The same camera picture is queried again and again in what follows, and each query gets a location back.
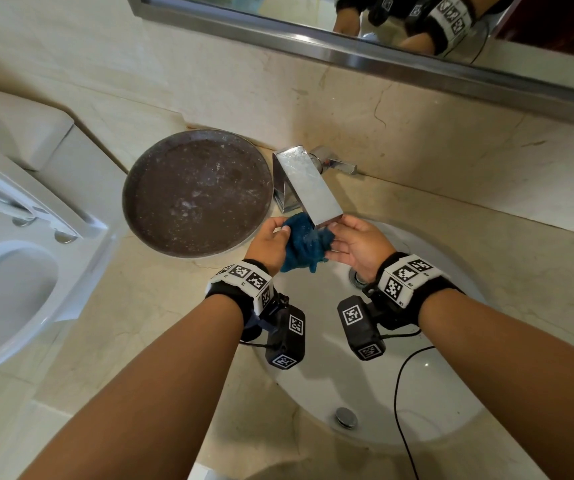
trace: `marble countertop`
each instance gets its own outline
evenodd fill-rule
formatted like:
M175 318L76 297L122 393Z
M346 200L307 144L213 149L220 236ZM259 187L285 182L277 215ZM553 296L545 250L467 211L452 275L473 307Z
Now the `marble countertop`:
M325 180L345 212L432 236L475 270L493 305L574 345L574 233L371 177L330 171ZM245 248L179 260L129 234L35 399L78 411ZM424 479L545 478L488 412L413 451ZM412 478L403 449L353 444L310 418L250 347L235 355L198 461L232 478Z

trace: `chrome faucet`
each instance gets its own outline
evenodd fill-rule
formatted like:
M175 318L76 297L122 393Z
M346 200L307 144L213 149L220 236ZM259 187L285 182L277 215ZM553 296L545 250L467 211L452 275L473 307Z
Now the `chrome faucet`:
M336 168L353 175L356 166L344 163L326 146L307 152L293 146L275 152L273 164L273 197L282 212L302 209L316 228L326 226L343 216L343 209L327 187L322 174Z

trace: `toilet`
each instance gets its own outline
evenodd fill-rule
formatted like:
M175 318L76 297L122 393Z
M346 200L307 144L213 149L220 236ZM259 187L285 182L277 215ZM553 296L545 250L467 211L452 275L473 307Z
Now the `toilet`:
M127 230L124 179L69 115L0 93L0 363L80 315Z

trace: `white sink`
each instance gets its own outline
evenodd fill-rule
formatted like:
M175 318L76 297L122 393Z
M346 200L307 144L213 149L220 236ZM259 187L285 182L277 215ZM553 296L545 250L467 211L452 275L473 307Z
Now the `white sink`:
M448 254L413 233L374 224L397 250L427 259L448 273L469 296L485 301L475 281ZM394 418L396 376L405 358L430 342L422 334L388 339L385 355L369 362L359 360L347 345L336 311L339 301L351 295L369 301L350 283L349 270L347 265L328 262L319 264L315 274L308 269L278 274L276 290L289 296L290 302L306 314L306 355L296 367L280 371L267 364L263 349L257 349L257 353L275 381L318 420L356 439L400 445L402 439ZM412 330L413 326L393 332L381 327L383 334ZM346 430L338 425L335 411L341 406L355 413L357 428ZM420 353L405 366L398 390L398 417L407 442L449 435L482 409L483 405L435 349Z

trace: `blue towel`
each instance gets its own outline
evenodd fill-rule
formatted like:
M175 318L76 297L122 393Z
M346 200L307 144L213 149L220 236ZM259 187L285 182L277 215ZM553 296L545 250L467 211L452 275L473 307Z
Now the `blue towel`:
M327 228L314 229L305 212L291 216L283 225L291 228L291 235L287 242L287 257L280 272L287 273L297 267L308 267L309 271L315 273L318 263L327 261L325 251L331 249L334 233Z

